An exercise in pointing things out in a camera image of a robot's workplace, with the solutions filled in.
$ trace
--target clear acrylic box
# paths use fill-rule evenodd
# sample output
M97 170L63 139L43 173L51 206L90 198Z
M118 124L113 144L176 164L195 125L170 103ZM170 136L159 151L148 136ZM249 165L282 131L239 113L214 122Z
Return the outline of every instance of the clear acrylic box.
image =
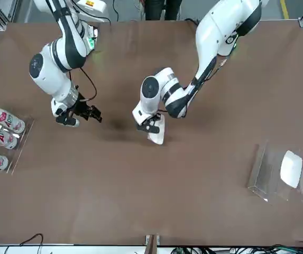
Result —
M21 134L14 133L11 130L0 125L0 129L2 129L3 131L6 131L8 133L11 133L14 137L17 138L17 145L14 149L6 149L6 148L0 146L0 155L6 156L8 158L8 166L5 170L2 170L2 172L13 174L15 171L16 165L19 161L22 150L24 148L25 142L31 131L32 125L34 123L34 118L32 118L29 115L17 114L16 112L12 112L10 110L7 110L7 111L14 114L19 119L23 120L25 123L25 129Z
M281 178L281 166L287 151L302 159L296 188ZM247 187L271 204L281 200L303 203L303 149L275 148L268 142L259 145Z

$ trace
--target clear plastic container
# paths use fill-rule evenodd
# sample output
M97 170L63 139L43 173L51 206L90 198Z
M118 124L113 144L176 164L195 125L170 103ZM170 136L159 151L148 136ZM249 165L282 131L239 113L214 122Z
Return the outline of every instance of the clear plastic container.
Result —
M20 134L15 133L14 131L12 131L0 124L1 131L7 132L8 134L13 135L14 137L17 138L17 145L14 149L6 149L5 147L0 146L0 155L5 156L8 159L8 166L2 172L7 172L10 174L13 174L15 171L16 165L19 161L22 150L24 148L25 142L31 131L31 127L34 123L34 118L31 117L30 115L23 115L23 114L19 114L18 112L12 112L12 109L5 108L5 110L18 116L25 123L25 129Z
M300 170L286 170L291 156L300 160ZM276 148L268 142L259 145L247 187L271 204L281 200L303 203L303 149Z

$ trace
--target person's legs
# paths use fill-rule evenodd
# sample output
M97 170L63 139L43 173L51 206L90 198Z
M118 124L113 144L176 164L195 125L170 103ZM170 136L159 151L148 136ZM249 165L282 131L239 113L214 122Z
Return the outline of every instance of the person's legs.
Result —
M176 20L182 0L167 0L165 20Z
M164 0L145 0L145 20L161 19Z

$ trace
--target brown table surface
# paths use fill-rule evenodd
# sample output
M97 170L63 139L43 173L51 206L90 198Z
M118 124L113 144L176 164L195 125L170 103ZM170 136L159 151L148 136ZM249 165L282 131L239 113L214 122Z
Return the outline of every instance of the brown table surface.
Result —
M182 85L197 70L186 22L101 25L84 69L96 83L103 122L56 124L51 97L29 61L60 35L55 24L9 24L0 33L0 106L35 117L13 175L0 174L0 243L35 233L45 243L296 245L303 204L269 205L247 180L256 144L303 147L303 29L262 21L191 104L167 118L165 143L137 132L131 114L141 82L170 66ZM75 84L93 88L79 70Z

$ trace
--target white robotic arm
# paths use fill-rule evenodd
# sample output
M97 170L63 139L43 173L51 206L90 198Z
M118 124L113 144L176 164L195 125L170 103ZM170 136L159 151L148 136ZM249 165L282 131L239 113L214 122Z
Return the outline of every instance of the white robotic arm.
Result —
M137 129L148 133L148 139L162 144L165 119L158 113L162 100L168 114L174 118L185 117L188 106L211 74L216 65L217 54L231 54L238 36L244 36L258 24L261 0L220 0L202 19L196 31L196 47L199 66L191 83L179 85L171 68L165 68L147 77L141 86L141 100L133 110Z
M88 106L66 72L81 68L94 49L97 29L78 18L70 0L34 0L38 9L51 13L57 21L62 37L45 45L30 61L29 73L35 83L52 95L51 109L58 123L78 126L73 114L86 120L102 121L100 111Z

